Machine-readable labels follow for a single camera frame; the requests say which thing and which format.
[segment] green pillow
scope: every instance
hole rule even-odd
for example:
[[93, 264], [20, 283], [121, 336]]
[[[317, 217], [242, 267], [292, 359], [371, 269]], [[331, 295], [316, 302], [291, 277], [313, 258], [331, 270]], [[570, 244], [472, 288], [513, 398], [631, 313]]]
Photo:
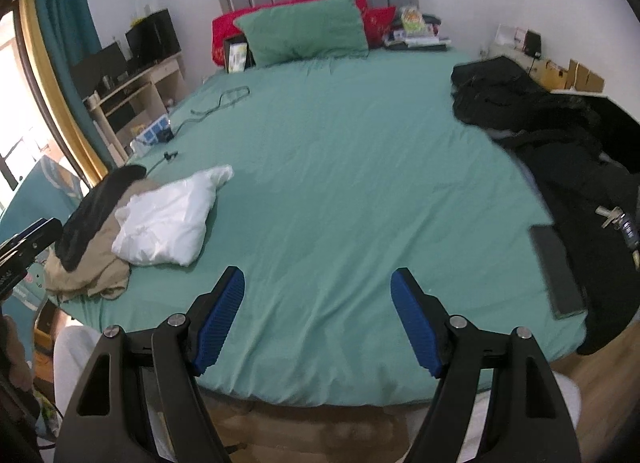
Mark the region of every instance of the green pillow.
[[355, 0], [319, 0], [262, 8], [237, 18], [257, 66], [306, 58], [366, 56]]

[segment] black cloth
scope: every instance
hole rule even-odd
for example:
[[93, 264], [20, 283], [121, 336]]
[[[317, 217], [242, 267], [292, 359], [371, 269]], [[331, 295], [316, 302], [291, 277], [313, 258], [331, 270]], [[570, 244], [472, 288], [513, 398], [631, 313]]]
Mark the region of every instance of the black cloth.
[[122, 195], [133, 182], [145, 176], [143, 166], [118, 167], [82, 198], [62, 227], [62, 237], [55, 244], [56, 256], [66, 271], [78, 268], [89, 241], [100, 230]]
[[548, 93], [512, 60], [456, 66], [454, 114], [467, 124], [515, 134], [495, 141], [529, 168], [554, 218], [568, 263], [587, 298], [590, 354], [622, 332], [640, 306], [640, 274], [620, 231], [602, 228], [598, 206], [636, 217], [639, 175], [600, 159], [591, 134], [601, 118], [582, 97]]

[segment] black speaker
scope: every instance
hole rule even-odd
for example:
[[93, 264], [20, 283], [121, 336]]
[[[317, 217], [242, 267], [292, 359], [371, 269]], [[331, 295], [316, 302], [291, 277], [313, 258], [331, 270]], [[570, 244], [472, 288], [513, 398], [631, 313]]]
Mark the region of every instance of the black speaker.
[[540, 58], [542, 56], [542, 38], [540, 34], [527, 30], [527, 34], [524, 37], [524, 53], [533, 58]]
[[180, 52], [169, 10], [160, 10], [138, 22], [127, 32], [127, 42], [138, 68]]

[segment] teal curtain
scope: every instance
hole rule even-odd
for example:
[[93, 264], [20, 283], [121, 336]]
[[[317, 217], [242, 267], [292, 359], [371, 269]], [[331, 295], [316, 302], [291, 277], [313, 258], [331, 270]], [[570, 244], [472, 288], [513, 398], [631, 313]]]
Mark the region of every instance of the teal curtain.
[[69, 67], [101, 49], [87, 0], [35, 0], [44, 45], [60, 90], [78, 127], [107, 167], [113, 168], [94, 122], [76, 90]]

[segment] box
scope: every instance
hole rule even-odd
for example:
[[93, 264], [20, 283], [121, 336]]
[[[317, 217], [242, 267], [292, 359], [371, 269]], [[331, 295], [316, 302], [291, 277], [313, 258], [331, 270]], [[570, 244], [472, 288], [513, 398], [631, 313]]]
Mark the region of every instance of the box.
[[604, 90], [604, 79], [590, 71], [586, 66], [577, 60], [569, 61], [569, 69], [564, 89], [575, 88], [576, 91], [588, 91], [591, 93], [602, 93]]
[[568, 71], [558, 66], [552, 60], [547, 60], [540, 73], [540, 77], [536, 80], [543, 88], [551, 91], [554, 89], [564, 89]]
[[233, 44], [246, 44], [246, 59], [244, 62], [244, 68], [239, 71], [244, 71], [251, 66], [255, 66], [254, 56], [249, 49], [249, 43], [246, 40], [244, 34], [239, 36], [229, 37], [222, 42], [222, 47], [225, 50], [225, 71], [229, 73], [229, 50]]

